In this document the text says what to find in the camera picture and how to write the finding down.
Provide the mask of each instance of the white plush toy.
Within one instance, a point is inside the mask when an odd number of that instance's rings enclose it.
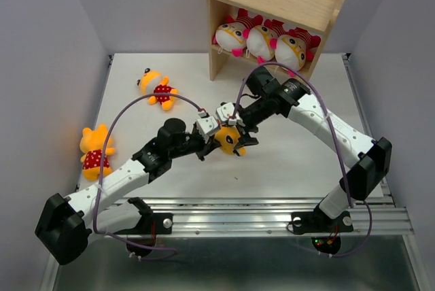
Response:
[[[313,60],[314,54],[310,49],[318,47],[320,40],[319,36],[312,36],[305,29],[296,28],[290,29],[288,35],[272,39],[271,47],[275,49],[277,62],[287,65],[293,71],[299,71],[305,65],[305,61]]]
[[[253,29],[245,29],[243,36],[249,53],[257,58],[258,64],[272,60],[275,51],[271,48],[271,40],[285,34],[283,23],[269,19],[264,26],[258,25]]]
[[[218,44],[223,50],[231,52],[234,56],[241,56],[243,49],[246,47],[246,38],[243,36],[245,29],[254,28],[257,24],[263,22],[263,17],[257,15],[250,18],[247,10],[239,9],[237,18],[226,18],[226,24],[222,24],[217,28],[213,36],[213,43]]]

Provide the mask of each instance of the stuffed toy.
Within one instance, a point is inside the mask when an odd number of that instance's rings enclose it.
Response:
[[[246,154],[244,147],[234,150],[239,142],[240,133],[235,126],[221,126],[214,139],[220,143],[220,149],[225,154],[243,156]]]
[[[103,177],[109,175],[112,170],[107,159],[108,155],[115,153],[115,148],[110,147],[113,140],[110,137],[107,142],[104,158],[101,157],[103,144],[107,136],[107,127],[100,124],[94,131],[91,128],[85,128],[82,131],[82,140],[80,140],[80,150],[84,155],[80,158],[83,163],[83,176],[89,181],[95,181],[100,175],[100,164],[104,162]]]
[[[255,26],[253,29],[245,29],[243,36],[250,54],[257,58],[258,64],[272,60],[275,51],[271,48],[271,40],[285,34],[283,22],[278,20],[264,21],[264,25]]]
[[[252,29],[263,22],[263,17],[257,15],[250,18],[247,10],[239,9],[237,18],[231,16],[226,18],[226,23],[217,28],[213,36],[213,43],[218,44],[225,51],[231,52],[234,56],[241,56],[246,47],[246,38],[243,36],[245,29]]]
[[[164,76],[158,71],[151,70],[150,68],[145,69],[141,79],[137,80],[137,85],[143,95],[155,93],[165,93],[169,92],[171,94],[178,94],[178,90],[168,85],[169,78]],[[148,99],[148,103],[153,105],[159,102],[162,108],[167,111],[171,109],[177,98],[172,96],[151,96]]]
[[[314,54],[311,48],[320,44],[319,36],[312,36],[302,28],[290,29],[288,34],[271,40],[271,47],[275,50],[277,62],[287,65],[294,71],[299,71],[305,61],[312,61]]]

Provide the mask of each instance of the wall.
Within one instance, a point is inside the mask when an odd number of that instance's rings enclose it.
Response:
[[[435,9],[430,0],[383,0],[351,65],[375,137],[393,143],[388,182],[407,206],[435,276]]]
[[[0,0],[0,288],[38,290],[45,200],[74,190],[107,54],[79,0]]]
[[[109,52],[206,52],[205,0],[80,0]],[[347,0],[326,52],[352,52],[381,0]]]

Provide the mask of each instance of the tabletop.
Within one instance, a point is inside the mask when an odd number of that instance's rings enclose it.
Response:
[[[136,81],[147,67],[169,76],[170,86],[212,114],[221,102],[235,101],[242,79],[255,67],[252,63],[230,59],[215,81],[210,81],[208,66],[208,54],[115,54],[96,125],[109,126],[126,104],[141,96]],[[288,78],[273,73],[273,68],[271,72],[280,82]],[[311,82],[329,110],[363,132],[340,54],[322,54]],[[246,97],[242,105],[252,101]],[[198,115],[181,100],[168,112],[160,104],[149,105],[146,100],[132,106],[114,129],[116,153],[109,157],[111,166],[116,169],[122,165],[172,117],[181,118],[191,129]],[[259,145],[248,147],[245,156],[230,156],[215,150],[204,162],[194,154],[178,158],[171,170],[129,196],[301,199],[323,197],[337,185],[341,170],[336,155],[310,132],[282,116],[262,122],[259,130],[254,136]],[[83,176],[79,183],[80,189],[90,184]],[[377,186],[370,197],[382,196],[381,187]]]

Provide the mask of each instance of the pink plush toy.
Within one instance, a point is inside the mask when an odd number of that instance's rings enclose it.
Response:
[[[305,61],[312,61],[314,54],[311,48],[320,44],[319,36],[312,36],[302,28],[290,29],[287,35],[271,40],[271,47],[275,50],[277,62],[287,65],[294,71],[299,71]]]
[[[263,17],[257,15],[250,18],[247,10],[239,9],[237,18],[234,20],[228,16],[226,23],[219,26],[213,36],[213,43],[218,44],[225,51],[231,52],[234,56],[241,56],[246,47],[246,38],[243,36],[245,29],[252,29],[263,22]]]

